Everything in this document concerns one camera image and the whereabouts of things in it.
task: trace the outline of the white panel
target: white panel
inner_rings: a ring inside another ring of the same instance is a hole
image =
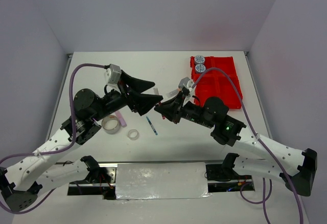
[[[117,199],[208,197],[205,163],[118,164]]]
[[[35,0],[73,51],[249,50],[275,0]]]
[[[254,179],[256,191],[244,195],[251,201],[262,200],[262,178]],[[33,212],[15,215],[12,224],[264,224],[261,206],[242,200],[239,192],[214,193],[196,199],[103,200],[98,195],[67,196],[68,185],[58,188]],[[273,182],[272,195],[267,202],[271,223],[299,224],[293,193]],[[304,214],[304,224],[309,224]]]
[[[327,209],[327,0],[276,0],[252,49],[250,63],[275,140],[318,152],[310,223]]]
[[[67,57],[33,0],[0,0],[0,25],[2,159],[46,140]],[[2,224],[12,217],[0,209]]]

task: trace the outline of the pen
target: pen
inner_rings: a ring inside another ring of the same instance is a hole
[[[151,126],[151,128],[152,128],[152,130],[153,130],[153,132],[154,132],[155,135],[157,136],[158,133],[157,133],[157,131],[155,130],[155,128],[153,127],[153,124],[151,123],[150,119],[148,118],[148,116],[146,116],[146,118],[147,118],[147,120],[148,120],[148,122],[149,122],[149,124],[150,124],[150,126]]]

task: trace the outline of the gray round object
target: gray round object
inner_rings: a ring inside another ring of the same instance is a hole
[[[110,127],[109,122],[113,121],[113,120],[116,121],[117,124],[116,124],[116,126]],[[104,129],[104,131],[106,131],[106,133],[113,135],[114,133],[118,132],[118,130],[121,127],[121,124],[119,123],[119,119],[116,116],[109,115],[109,116],[105,117],[104,119],[102,119],[101,126]]]
[[[205,71],[205,66],[203,64],[197,64],[195,66],[195,73],[201,74]]]
[[[194,64],[204,64],[205,58],[202,55],[197,55],[194,57]]]
[[[127,133],[127,137],[128,137],[130,140],[133,140],[133,141],[137,140],[138,136],[139,136],[139,133],[138,133],[138,131],[137,131],[136,129],[131,129],[131,130],[128,131],[128,133]]]

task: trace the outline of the white table surface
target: white table surface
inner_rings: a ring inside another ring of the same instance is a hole
[[[174,89],[179,80],[189,76],[189,57],[233,56],[245,106],[254,127],[267,135],[263,116],[253,87],[250,72],[243,52],[113,52],[74,53],[68,76],[81,63],[92,62],[118,64],[128,74],[156,82],[164,94]],[[141,66],[148,66],[147,71]],[[173,75],[166,79],[165,73]],[[76,78],[75,92],[81,88],[91,88],[102,94],[103,71],[83,69]],[[53,132],[69,116],[66,81],[58,107]],[[158,130],[153,134],[143,117],[122,110],[128,127],[118,135],[109,136],[100,131],[83,149],[71,153],[64,160],[79,159],[83,155],[93,155],[101,161],[157,161],[157,160],[211,160],[222,159],[230,151],[222,147],[210,136],[210,130],[191,122],[174,125],[162,121],[160,115],[150,112],[149,117]],[[231,111],[231,116],[245,121],[243,112]],[[128,129],[137,128],[141,136],[137,141],[126,140]],[[262,180],[254,177],[256,191],[245,192],[252,201],[262,198]],[[199,199],[161,200],[102,200],[99,196],[67,196],[68,185],[62,186],[40,207],[25,215],[16,215],[13,224],[44,223],[266,223],[261,205],[252,205],[241,199],[239,192],[214,193],[211,197]],[[297,206],[292,192],[283,184],[273,182],[273,193],[267,202],[271,223],[299,223]],[[304,212],[305,223],[309,223]]]
[[[256,130],[267,136],[267,128],[261,113],[251,74],[243,52],[77,52],[74,53],[68,70],[51,134],[69,117],[68,85],[74,68],[82,63],[117,64],[127,74],[154,81],[160,94],[177,88],[183,77],[191,76],[190,57],[195,55],[226,57],[232,56],[243,93],[243,101]],[[104,95],[104,70],[85,67],[78,71],[74,80],[74,93],[90,88],[100,97]],[[153,94],[151,88],[145,93]],[[121,109],[127,122],[126,128],[115,135],[108,135],[102,129],[81,148],[61,159],[75,161],[85,155],[92,155],[98,162],[146,162],[146,161],[208,161],[223,160],[229,146],[219,145],[211,136],[212,129],[181,119],[179,124],[163,120],[151,110],[147,116],[158,132],[152,131],[145,116],[132,113],[128,107]],[[246,122],[242,110],[228,113]],[[140,137],[136,141],[127,138],[130,129],[137,129]]]

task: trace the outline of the red plastic container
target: red plastic container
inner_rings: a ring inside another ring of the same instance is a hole
[[[205,57],[205,67],[207,69],[211,67],[217,67],[222,69],[233,81],[241,97],[243,98],[239,79],[236,74],[233,57]],[[191,57],[191,78],[195,82],[200,74],[195,73],[194,57]],[[241,103],[233,89],[233,86],[229,83],[228,79],[218,71],[210,71],[205,74],[201,81],[198,83],[195,89],[195,95],[200,99],[201,106],[204,105],[207,98],[211,96],[217,96],[227,105],[230,109],[240,109]]]

